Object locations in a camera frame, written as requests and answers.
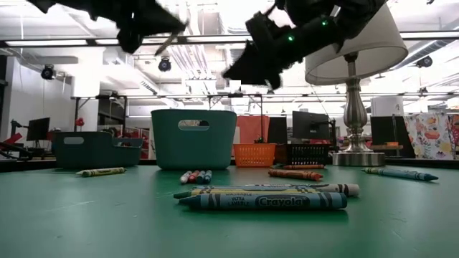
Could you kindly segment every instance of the orange basket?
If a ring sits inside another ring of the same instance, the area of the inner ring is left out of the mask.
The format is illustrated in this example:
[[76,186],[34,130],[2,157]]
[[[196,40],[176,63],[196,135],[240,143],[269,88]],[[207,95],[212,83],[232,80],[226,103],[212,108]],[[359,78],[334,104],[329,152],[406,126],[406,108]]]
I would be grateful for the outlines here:
[[270,167],[274,163],[275,143],[234,144],[236,166]]

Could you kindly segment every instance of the table lamp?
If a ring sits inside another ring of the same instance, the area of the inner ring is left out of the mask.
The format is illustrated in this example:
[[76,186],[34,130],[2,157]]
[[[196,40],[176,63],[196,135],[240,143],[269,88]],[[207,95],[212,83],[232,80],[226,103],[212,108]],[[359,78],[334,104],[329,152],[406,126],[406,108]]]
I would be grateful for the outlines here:
[[359,36],[344,42],[336,52],[330,45],[306,57],[306,82],[312,85],[346,83],[344,124],[349,147],[334,153],[336,166],[383,166],[384,154],[365,146],[363,127],[368,121],[360,98],[360,79],[376,75],[401,62],[408,55],[389,7],[385,4]]

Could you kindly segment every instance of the desk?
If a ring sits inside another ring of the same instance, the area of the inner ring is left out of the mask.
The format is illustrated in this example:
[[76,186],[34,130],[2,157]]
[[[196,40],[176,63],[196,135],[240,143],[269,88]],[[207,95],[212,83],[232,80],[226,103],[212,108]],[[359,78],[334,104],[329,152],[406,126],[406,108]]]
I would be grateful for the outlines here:
[[[324,183],[358,183],[344,211],[190,211],[172,194],[183,171],[155,166],[78,178],[0,173],[2,258],[456,257],[459,171],[413,168],[437,183],[328,166]],[[309,183],[266,169],[214,171],[214,185]]]

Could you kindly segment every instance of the lamp stem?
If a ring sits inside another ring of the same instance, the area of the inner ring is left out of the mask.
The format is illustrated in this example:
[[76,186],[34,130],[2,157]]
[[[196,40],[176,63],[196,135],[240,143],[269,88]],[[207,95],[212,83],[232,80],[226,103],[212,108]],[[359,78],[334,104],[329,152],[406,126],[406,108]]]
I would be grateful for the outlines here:
[[348,127],[349,147],[345,153],[373,152],[365,145],[363,127],[368,122],[366,110],[360,98],[360,79],[356,77],[356,55],[348,59],[349,79],[346,81],[346,107],[344,109],[344,124]]

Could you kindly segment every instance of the crayon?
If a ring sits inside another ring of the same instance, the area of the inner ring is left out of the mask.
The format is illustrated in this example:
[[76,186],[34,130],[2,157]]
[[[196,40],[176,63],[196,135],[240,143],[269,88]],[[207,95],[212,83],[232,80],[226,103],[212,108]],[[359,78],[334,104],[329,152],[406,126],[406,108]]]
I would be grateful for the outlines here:
[[431,181],[438,179],[437,176],[433,176],[428,173],[419,173],[416,171],[401,171],[389,168],[363,168],[362,171],[365,173],[378,174],[380,176],[393,176],[398,178],[408,178],[422,181]]
[[322,169],[325,165],[286,165],[284,169]]
[[330,184],[304,184],[304,185],[291,185],[291,184],[258,184],[246,186],[195,186],[193,189],[212,190],[212,189],[237,189],[245,191],[284,191],[290,189],[315,189],[329,193],[343,193],[346,196],[358,196],[360,188],[358,184],[351,183],[330,183]]
[[181,193],[175,193],[175,199],[196,196],[199,194],[304,194],[304,193],[320,193],[315,189],[286,189],[286,190],[244,190],[244,189],[194,189]]
[[204,183],[210,183],[212,180],[212,171],[206,171],[206,174],[204,176]]
[[188,182],[188,178],[191,175],[191,173],[193,172],[187,171],[185,174],[183,174],[183,176],[180,177],[180,183],[185,184],[186,182]]
[[323,177],[321,174],[312,171],[288,171],[282,169],[270,169],[268,174],[270,174],[270,176],[297,178],[312,181],[320,181]]
[[199,175],[199,171],[195,171],[191,173],[188,177],[188,183],[195,183],[196,182],[196,177]]
[[346,208],[344,193],[203,193],[179,200],[192,209],[311,210]]
[[206,171],[199,172],[198,176],[196,177],[196,183],[203,183],[205,175],[206,175]]
[[77,175],[82,177],[91,177],[91,176],[105,176],[105,175],[113,175],[117,173],[124,173],[126,172],[125,168],[102,168],[102,169],[90,169],[77,172]]

